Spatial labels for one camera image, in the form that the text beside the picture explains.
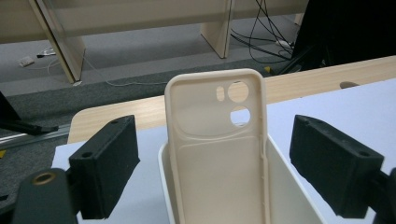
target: power strip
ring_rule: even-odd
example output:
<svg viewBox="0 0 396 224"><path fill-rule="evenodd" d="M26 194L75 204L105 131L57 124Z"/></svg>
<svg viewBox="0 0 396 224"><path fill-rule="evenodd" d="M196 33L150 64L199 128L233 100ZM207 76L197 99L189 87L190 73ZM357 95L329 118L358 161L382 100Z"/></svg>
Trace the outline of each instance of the power strip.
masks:
<svg viewBox="0 0 396 224"><path fill-rule="evenodd" d="M20 60L19 60L19 64L20 64L20 67L26 67L26 66L28 66L28 65L30 65L30 64L32 64L32 63L34 63L35 62L35 60L33 60L31 57L29 57L29 56L26 56L26 57L24 57L24 58L21 58Z"/></svg>

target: phone case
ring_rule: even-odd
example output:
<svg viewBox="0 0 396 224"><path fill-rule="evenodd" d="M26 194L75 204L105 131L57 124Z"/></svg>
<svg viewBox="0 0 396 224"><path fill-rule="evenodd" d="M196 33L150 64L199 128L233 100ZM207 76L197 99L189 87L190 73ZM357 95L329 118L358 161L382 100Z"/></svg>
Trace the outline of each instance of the phone case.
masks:
<svg viewBox="0 0 396 224"><path fill-rule="evenodd" d="M262 76L237 69L174 77L165 89L181 224L269 224Z"/></svg>

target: cable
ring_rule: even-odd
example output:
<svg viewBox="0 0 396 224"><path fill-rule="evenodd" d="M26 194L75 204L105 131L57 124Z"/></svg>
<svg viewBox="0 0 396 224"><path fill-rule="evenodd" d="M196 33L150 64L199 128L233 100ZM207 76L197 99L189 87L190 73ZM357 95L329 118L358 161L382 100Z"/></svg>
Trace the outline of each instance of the cable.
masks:
<svg viewBox="0 0 396 224"><path fill-rule="evenodd" d="M267 53L267 54L271 54L271 55L273 55L273 56L282 58L282 59L284 59L285 61L289 60L289 58L287 58L287 57L284 57L284 56L279 55L279 54L275 54L275 53L273 53L273 52L271 52L271 51L268 51L268 50L265 50L265 49L261 49L261 48L255 46L255 45L249 44L249 43L246 42L245 40L242 40L242 39L238 38L238 37L235 36L235 35L231 35L231 37L235 38L235 40L237 40L237 41L239 41L239 42L241 42L241 43L243 43L243 44L245 44L245 45L248 45L250 48L255 49L255 50L257 50L257 51L264 52L264 53Z"/></svg>
<svg viewBox="0 0 396 224"><path fill-rule="evenodd" d="M51 64L55 63L56 61L58 61L58 59L52 60L52 62L50 62L49 65L47 66L47 73L49 74L49 76L50 76Z"/></svg>
<svg viewBox="0 0 396 224"><path fill-rule="evenodd" d="M281 50L278 51L277 53L278 53L279 55L282 55L281 52L287 52L288 54L291 54L291 52L289 52L289 51L287 51L287 50L285 50L285 49L281 49Z"/></svg>
<svg viewBox="0 0 396 224"><path fill-rule="evenodd" d="M256 58L253 57L253 54L252 54L252 52L251 52L251 49L255 49L255 50L258 50L258 51L261 51L261 52L265 52L265 53L274 55L274 56L276 56L276 57L282 58L282 59L284 59L285 61L288 60L289 58L283 57L282 55L275 54L275 53L270 52L270 51L267 51L267 50L263 50L263 49L258 48L257 46L254 46L254 45L251 44L251 38L253 37L253 32L254 32L254 29L255 29L255 27L256 27L257 20L259 20L259 16L260 16L261 9L262 9L262 0L261 0L261 2L259 3L259 7L260 7L260 8L259 8L259 10L258 10L258 12L257 12L256 20L255 20L254 23L253 23L253 27L252 27L252 29L251 29L250 36L249 36L248 43L247 43L247 45L248 45L248 52L249 52L249 54L250 54L250 57L251 57L255 62L257 62L257 63L267 63L267 62L260 62L259 60L257 60Z"/></svg>
<svg viewBox="0 0 396 224"><path fill-rule="evenodd" d="M280 39L282 39L283 41L286 41L286 43L288 43L288 45L290 46L289 41L286 40L286 38L280 33L279 29L277 29L277 27L276 27L276 25L274 24L274 22L270 19L269 15L268 15L268 9L267 9L266 0L264 0L264 8L265 8L265 10L262 8L262 1L259 3L259 1L256 0L256 3L259 5L259 10L262 11L262 12L264 13L265 17L266 17L267 20L268 20L268 23L269 23L270 28L271 28L271 31L272 31L272 32L270 32L270 33L276 38L277 41L279 41L279 38L280 38ZM256 19L259 20L259 22L265 27L265 29L267 29L266 26L262 23L262 21L261 21L258 17L257 17ZM277 36L277 35L275 34L274 29L273 29L273 26L275 27L275 29L276 29L277 32L279 33L280 37Z"/></svg>
<svg viewBox="0 0 396 224"><path fill-rule="evenodd" d="M24 67L24 69L28 69L28 70L41 70L41 69L47 69L48 67L53 67L53 66L59 64L59 63L55 63L55 64L52 64L52 63L53 63L53 62L49 63L49 65L47 65L47 66L45 66L45 67L37 67L37 68Z"/></svg>
<svg viewBox="0 0 396 224"><path fill-rule="evenodd" d="M41 50L39 53L37 53L36 57L37 58L44 58L45 56L50 56L50 55L55 55L55 51L53 50L52 47L47 47L46 49Z"/></svg>
<svg viewBox="0 0 396 224"><path fill-rule="evenodd" d="M152 85L166 85L166 84L167 84L167 82L129 82L129 83L125 83L125 84L114 84L114 83L111 83L111 82L109 82L108 80L106 80L106 79L104 78L104 74L102 74L99 70L97 70L97 69L90 63L90 61L87 60L87 58L85 58L84 56L83 56L83 58L84 58L84 61L85 61L95 72L97 72L97 73L102 77L102 79L105 81L105 83L107 83L108 85L113 86L113 87L125 87L125 86L130 86L130 85L152 86Z"/></svg>
<svg viewBox="0 0 396 224"><path fill-rule="evenodd" d="M275 40L273 40L273 39L265 39L265 38L257 38L257 37L249 37L249 36L246 36L246 35L241 35L241 34L237 33L234 29L231 29L231 31L234 32L236 35L242 36L242 37L244 37L246 39L254 39L254 40L275 42Z"/></svg>

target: camera cutout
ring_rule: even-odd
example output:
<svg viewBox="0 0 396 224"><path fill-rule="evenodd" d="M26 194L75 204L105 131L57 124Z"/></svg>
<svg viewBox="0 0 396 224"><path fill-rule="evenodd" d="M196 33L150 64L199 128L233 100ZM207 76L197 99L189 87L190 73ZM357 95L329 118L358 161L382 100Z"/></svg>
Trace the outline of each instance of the camera cutout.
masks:
<svg viewBox="0 0 396 224"><path fill-rule="evenodd" d="M236 81L228 88L228 96L236 103L244 102L248 98L248 85L242 81Z"/></svg>
<svg viewBox="0 0 396 224"><path fill-rule="evenodd" d="M243 127L250 122L250 111L244 106L236 106L230 113L230 119L233 125Z"/></svg>
<svg viewBox="0 0 396 224"><path fill-rule="evenodd" d="M224 101L225 93L224 93L224 88L222 86L218 86L216 88L216 96L218 97L218 101Z"/></svg>

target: screw hole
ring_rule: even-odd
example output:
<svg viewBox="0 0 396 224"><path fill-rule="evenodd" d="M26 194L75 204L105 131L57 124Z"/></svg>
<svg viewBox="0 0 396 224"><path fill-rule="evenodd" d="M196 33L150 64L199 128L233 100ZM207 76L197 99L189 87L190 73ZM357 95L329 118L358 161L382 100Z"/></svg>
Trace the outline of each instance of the screw hole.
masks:
<svg viewBox="0 0 396 224"><path fill-rule="evenodd" d="M2 196L0 196L0 202L6 201L7 198L8 198L8 195L2 195Z"/></svg>
<svg viewBox="0 0 396 224"><path fill-rule="evenodd" d="M56 174L55 173L44 173L41 175L38 175L33 179L33 184L34 185L45 185L52 181L55 178Z"/></svg>

